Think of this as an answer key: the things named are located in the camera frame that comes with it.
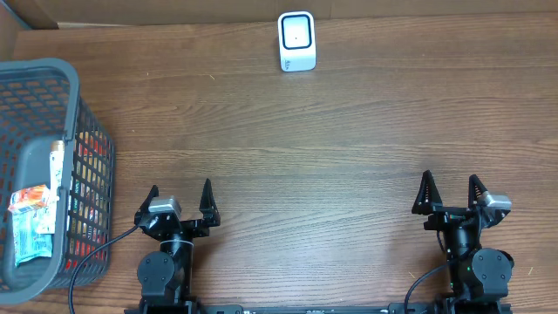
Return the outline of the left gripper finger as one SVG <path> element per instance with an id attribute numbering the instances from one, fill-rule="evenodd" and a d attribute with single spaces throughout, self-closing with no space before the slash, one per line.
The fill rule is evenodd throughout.
<path id="1" fill-rule="evenodd" d="M 159 189 L 156 185 L 152 185 L 146 199 L 139 206 L 138 211 L 135 213 L 136 217 L 141 217 L 143 214 L 148 212 L 149 205 L 155 197 L 159 196 Z"/>
<path id="2" fill-rule="evenodd" d="M 206 179 L 201 195 L 199 210 L 204 221 L 219 221 L 220 213 L 216 206 L 211 180 Z"/>

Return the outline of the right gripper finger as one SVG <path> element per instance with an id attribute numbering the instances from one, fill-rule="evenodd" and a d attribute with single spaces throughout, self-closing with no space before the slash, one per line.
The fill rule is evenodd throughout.
<path id="1" fill-rule="evenodd" d="M 479 198 L 487 191 L 487 188 L 481 182 L 476 174 L 472 174 L 469 177 L 468 183 L 468 207 L 472 208 L 475 206 Z"/>
<path id="2" fill-rule="evenodd" d="M 430 170 L 424 171 L 419 191 L 412 206 L 413 214 L 433 214 L 443 208 L 443 202 Z"/>

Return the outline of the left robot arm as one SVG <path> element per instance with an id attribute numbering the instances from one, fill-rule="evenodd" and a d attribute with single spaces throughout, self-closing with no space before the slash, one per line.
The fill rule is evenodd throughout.
<path id="1" fill-rule="evenodd" d="M 202 313 L 201 301 L 192 294 L 194 239 L 207 237 L 212 227 L 221 225 L 211 180 L 205 180 L 199 219 L 183 220 L 181 207 L 172 196 L 159 195 L 152 186 L 134 216 L 134 224 L 153 238 L 160 248 L 139 263 L 140 313 Z"/>

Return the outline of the white tube with gold cap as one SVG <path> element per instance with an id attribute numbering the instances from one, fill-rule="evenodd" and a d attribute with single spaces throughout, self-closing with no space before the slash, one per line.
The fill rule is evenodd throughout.
<path id="1" fill-rule="evenodd" d="M 64 142 L 62 140 L 53 141 L 49 155 L 50 194 L 46 207 L 37 211 L 37 226 L 35 228 L 42 235 L 52 235 L 55 232 L 59 201 L 58 189 L 62 184 L 64 157 Z"/>

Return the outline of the orange snack packet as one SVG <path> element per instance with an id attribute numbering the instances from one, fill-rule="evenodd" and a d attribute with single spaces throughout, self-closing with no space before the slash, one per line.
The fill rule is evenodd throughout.
<path id="1" fill-rule="evenodd" d="M 11 194 L 8 210 L 16 215 L 46 208 L 49 204 L 50 196 L 51 191 L 44 184 L 31 188 L 22 188 Z"/>

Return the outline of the teal snack packet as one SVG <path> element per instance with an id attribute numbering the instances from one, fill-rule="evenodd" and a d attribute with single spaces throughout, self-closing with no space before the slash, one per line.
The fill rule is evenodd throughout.
<path id="1" fill-rule="evenodd" d="M 15 214 L 12 223 L 16 267 L 35 258 L 52 256 L 52 236 L 37 232 L 38 218 L 34 212 Z"/>

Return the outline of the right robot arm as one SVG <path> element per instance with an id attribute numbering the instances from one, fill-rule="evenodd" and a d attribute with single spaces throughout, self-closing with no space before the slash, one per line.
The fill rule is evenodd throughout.
<path id="1" fill-rule="evenodd" d="M 449 293 L 438 294 L 425 313 L 509 313 L 511 306 L 501 299 L 508 295 L 514 259 L 504 250 L 484 248 L 482 231 L 498 225 L 510 214 L 507 195 L 490 192 L 473 174 L 469 177 L 467 205 L 443 204 L 432 172 L 422 174 L 412 206 L 415 215 L 425 215 L 425 230 L 433 230 L 446 261 L 419 277 L 404 298 L 404 312 L 410 313 L 411 296 L 428 277 L 447 270 Z"/>

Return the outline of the spaghetti pasta packet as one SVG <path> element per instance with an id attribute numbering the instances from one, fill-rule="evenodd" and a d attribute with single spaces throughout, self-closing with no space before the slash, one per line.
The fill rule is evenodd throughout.
<path id="1" fill-rule="evenodd" d="M 81 131 L 74 147 L 67 231 L 70 258 L 65 268 L 78 266 L 109 238 L 113 146 L 100 130 Z"/>

